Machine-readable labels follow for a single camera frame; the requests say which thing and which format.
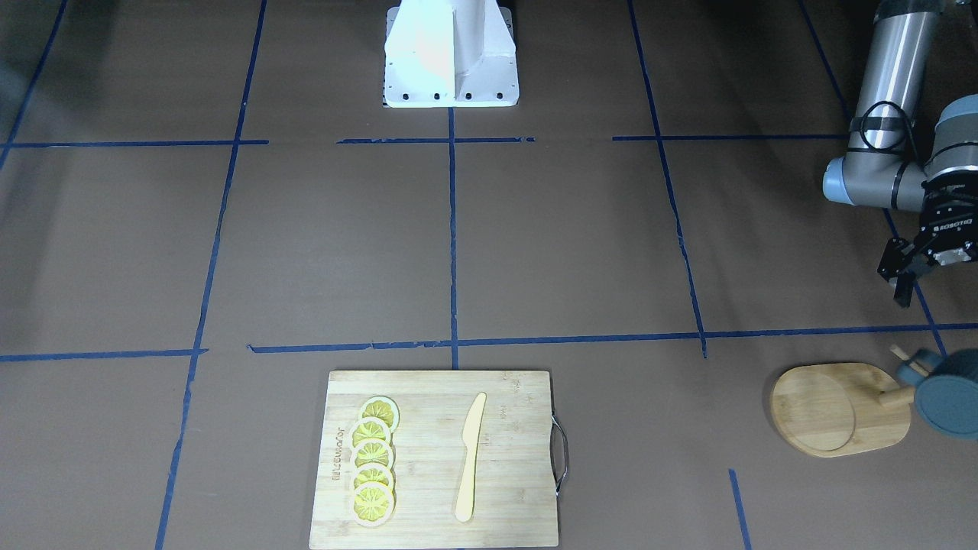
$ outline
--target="cutting board handle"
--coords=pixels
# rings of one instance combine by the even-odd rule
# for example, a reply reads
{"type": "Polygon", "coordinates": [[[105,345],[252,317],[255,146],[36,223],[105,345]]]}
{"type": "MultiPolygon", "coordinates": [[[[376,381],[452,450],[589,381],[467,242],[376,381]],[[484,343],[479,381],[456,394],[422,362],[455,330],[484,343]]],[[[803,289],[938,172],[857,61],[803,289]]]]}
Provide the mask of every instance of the cutting board handle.
{"type": "Polygon", "coordinates": [[[563,482],[567,479],[567,474],[570,473],[570,458],[567,447],[567,433],[563,430],[563,426],[560,425],[560,421],[556,418],[556,414],[551,415],[551,420],[554,422],[554,428],[556,428],[557,432],[560,433],[560,441],[562,442],[561,449],[563,450],[563,460],[561,461],[563,464],[563,473],[558,476],[556,472],[554,472],[555,493],[556,496],[560,496],[560,486],[563,485],[563,482]]]}

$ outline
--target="wooden butter knife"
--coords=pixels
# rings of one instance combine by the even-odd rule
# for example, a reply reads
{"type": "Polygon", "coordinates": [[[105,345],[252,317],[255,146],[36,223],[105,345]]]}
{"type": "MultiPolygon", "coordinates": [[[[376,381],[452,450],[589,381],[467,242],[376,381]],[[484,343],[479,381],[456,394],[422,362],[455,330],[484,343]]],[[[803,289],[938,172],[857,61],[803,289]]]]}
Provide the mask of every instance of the wooden butter knife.
{"type": "Polygon", "coordinates": [[[467,522],[472,519],[475,506],[475,453],[479,448],[479,429],[482,427],[482,411],[486,406],[486,393],[481,391],[472,402],[462,428],[462,443],[466,445],[466,464],[459,483],[459,498],[455,502],[455,519],[467,522]]]}

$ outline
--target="black cable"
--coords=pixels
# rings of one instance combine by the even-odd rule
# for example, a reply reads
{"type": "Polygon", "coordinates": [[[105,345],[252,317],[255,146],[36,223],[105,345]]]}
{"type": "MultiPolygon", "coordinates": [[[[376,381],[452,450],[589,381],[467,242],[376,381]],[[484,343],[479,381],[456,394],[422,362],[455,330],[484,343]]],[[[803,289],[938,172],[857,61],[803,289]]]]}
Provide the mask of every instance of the black cable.
{"type": "Polygon", "coordinates": [[[878,153],[890,153],[896,148],[903,145],[905,141],[910,141],[911,150],[913,151],[913,160],[916,162],[920,162],[920,153],[917,151],[916,141],[913,139],[913,123],[911,121],[911,118],[907,115],[907,112],[905,112],[902,107],[893,103],[892,101],[888,101],[888,100],[877,101],[876,103],[872,104],[872,106],[869,107],[869,109],[866,110],[863,116],[860,117],[859,137],[860,139],[863,140],[863,143],[865,143],[867,147],[869,147],[870,149],[878,153]],[[872,113],[877,107],[882,107],[884,105],[893,108],[897,111],[897,114],[900,115],[900,119],[904,122],[904,127],[906,128],[907,133],[901,136],[899,141],[897,141],[896,143],[894,143],[889,147],[876,147],[872,145],[869,142],[868,138],[866,137],[866,133],[869,132],[869,130],[866,128],[866,123],[867,120],[869,120],[869,114],[872,113]]]}

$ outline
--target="white metal bracket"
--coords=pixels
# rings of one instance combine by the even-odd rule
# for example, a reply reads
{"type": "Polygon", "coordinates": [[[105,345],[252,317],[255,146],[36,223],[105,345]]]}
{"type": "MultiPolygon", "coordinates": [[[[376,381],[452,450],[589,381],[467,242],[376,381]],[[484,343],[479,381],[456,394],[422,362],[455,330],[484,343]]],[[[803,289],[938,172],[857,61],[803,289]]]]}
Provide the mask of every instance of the white metal bracket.
{"type": "Polygon", "coordinates": [[[496,0],[402,0],[387,12],[384,104],[507,107],[519,99],[512,13],[496,0]]]}

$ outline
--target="metal handle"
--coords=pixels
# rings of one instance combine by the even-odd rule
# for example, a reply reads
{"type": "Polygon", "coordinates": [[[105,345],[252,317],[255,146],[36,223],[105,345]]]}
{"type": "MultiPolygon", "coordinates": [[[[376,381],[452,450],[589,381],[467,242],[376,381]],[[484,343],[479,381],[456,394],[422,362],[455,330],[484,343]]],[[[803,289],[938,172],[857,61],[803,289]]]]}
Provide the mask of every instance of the metal handle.
{"type": "Polygon", "coordinates": [[[557,431],[560,432],[560,439],[563,441],[563,474],[561,474],[559,478],[556,476],[556,474],[554,474],[555,494],[556,496],[560,496],[560,486],[563,485],[564,480],[567,479],[567,474],[570,473],[568,465],[569,454],[567,448],[567,434],[564,432],[563,426],[560,425],[560,421],[557,420],[556,414],[551,415],[551,420],[554,422],[554,426],[556,427],[557,431]]]}

